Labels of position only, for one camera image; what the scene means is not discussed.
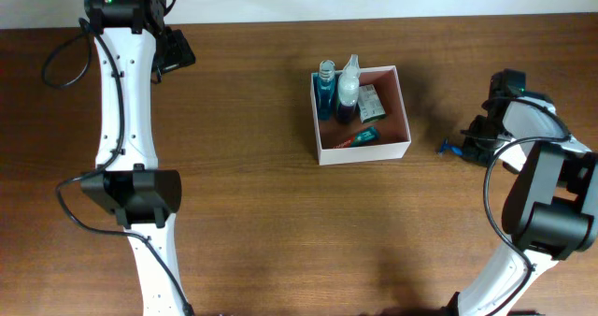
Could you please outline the blue disposable razor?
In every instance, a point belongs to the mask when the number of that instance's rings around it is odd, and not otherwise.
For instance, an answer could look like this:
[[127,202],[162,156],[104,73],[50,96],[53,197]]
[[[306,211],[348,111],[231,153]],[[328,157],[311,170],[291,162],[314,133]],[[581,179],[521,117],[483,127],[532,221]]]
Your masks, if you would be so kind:
[[454,155],[456,155],[456,156],[463,157],[463,150],[462,150],[462,148],[459,147],[459,146],[456,146],[454,144],[449,143],[449,141],[445,138],[442,141],[442,143],[440,145],[440,148],[439,148],[439,150],[438,150],[437,153],[439,155],[443,155],[443,154],[449,153],[449,152],[452,153],[452,154],[454,154]]

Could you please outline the red green toothpaste tube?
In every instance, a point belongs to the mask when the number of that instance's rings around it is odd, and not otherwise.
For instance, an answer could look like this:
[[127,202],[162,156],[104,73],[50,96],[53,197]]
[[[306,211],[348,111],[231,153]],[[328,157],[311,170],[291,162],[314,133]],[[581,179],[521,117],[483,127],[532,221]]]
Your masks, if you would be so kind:
[[345,149],[345,148],[354,148],[354,147],[361,147],[368,143],[377,141],[380,139],[379,131],[374,127],[370,126],[356,135],[346,139],[345,141],[341,142],[334,146],[334,149]]

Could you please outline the green white soap box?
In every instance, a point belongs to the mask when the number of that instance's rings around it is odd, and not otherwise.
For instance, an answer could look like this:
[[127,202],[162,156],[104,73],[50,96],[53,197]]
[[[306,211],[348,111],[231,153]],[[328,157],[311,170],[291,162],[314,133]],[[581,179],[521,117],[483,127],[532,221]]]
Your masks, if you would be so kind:
[[361,123],[375,122],[386,117],[386,111],[373,84],[359,88],[357,105]]

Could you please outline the clear purple spray bottle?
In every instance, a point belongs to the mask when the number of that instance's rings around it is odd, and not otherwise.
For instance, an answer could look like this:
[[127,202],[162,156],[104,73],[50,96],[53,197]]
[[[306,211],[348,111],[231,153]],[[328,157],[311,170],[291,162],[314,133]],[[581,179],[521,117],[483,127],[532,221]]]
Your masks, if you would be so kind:
[[341,123],[349,123],[355,112],[360,88],[359,56],[352,54],[337,81],[335,116]]

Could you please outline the blue mouthwash bottle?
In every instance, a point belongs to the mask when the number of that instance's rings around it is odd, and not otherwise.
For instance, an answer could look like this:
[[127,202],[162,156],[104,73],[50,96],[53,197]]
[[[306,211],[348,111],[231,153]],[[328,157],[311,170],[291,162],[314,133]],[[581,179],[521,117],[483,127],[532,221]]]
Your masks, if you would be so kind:
[[328,121],[332,114],[332,103],[335,94],[335,63],[325,60],[320,63],[317,76],[317,107],[318,118]]

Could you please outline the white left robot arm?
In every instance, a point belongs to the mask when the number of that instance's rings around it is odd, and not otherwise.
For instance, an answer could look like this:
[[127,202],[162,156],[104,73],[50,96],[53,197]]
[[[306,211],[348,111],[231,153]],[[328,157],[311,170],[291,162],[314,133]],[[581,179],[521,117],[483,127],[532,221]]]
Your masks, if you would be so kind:
[[95,170],[81,190],[130,243],[145,315],[192,315],[175,246],[182,186],[159,167],[151,128],[151,86],[195,57],[164,23],[174,0],[85,0],[86,28],[100,61],[101,138]]

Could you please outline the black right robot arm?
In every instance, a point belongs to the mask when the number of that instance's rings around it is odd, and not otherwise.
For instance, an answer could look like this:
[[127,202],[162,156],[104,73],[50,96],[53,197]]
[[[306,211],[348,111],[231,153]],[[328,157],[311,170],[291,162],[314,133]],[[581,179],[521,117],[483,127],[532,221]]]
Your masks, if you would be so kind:
[[543,273],[597,238],[597,154],[580,143],[523,72],[491,77],[489,96],[463,130],[466,162],[485,167],[482,200],[501,243],[479,276],[457,292],[445,315],[512,315]]

